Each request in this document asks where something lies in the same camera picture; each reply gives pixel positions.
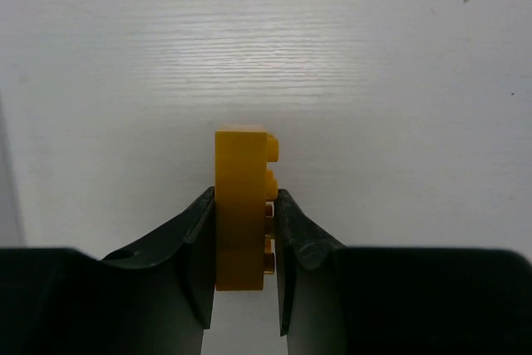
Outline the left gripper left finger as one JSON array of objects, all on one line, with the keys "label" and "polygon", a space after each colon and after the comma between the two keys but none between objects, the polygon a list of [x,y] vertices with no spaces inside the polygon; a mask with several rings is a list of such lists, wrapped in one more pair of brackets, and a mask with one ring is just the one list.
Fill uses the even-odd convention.
[{"label": "left gripper left finger", "polygon": [[4,354],[198,354],[214,300],[214,192],[95,259],[1,251]]}]

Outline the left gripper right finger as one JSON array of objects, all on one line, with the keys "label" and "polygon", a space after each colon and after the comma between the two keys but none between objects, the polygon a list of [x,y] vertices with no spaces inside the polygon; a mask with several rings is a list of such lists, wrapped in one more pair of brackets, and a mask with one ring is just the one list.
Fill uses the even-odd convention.
[{"label": "left gripper right finger", "polygon": [[531,265],[506,249],[346,246],[286,190],[274,204],[291,354],[528,354]]}]

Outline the long orange lego brick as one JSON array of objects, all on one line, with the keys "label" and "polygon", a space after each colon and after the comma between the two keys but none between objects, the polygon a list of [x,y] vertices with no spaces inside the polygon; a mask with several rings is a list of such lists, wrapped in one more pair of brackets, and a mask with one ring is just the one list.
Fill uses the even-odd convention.
[{"label": "long orange lego brick", "polygon": [[278,181],[268,165],[278,161],[277,137],[262,126],[215,132],[215,288],[259,291],[275,272],[274,205]]}]

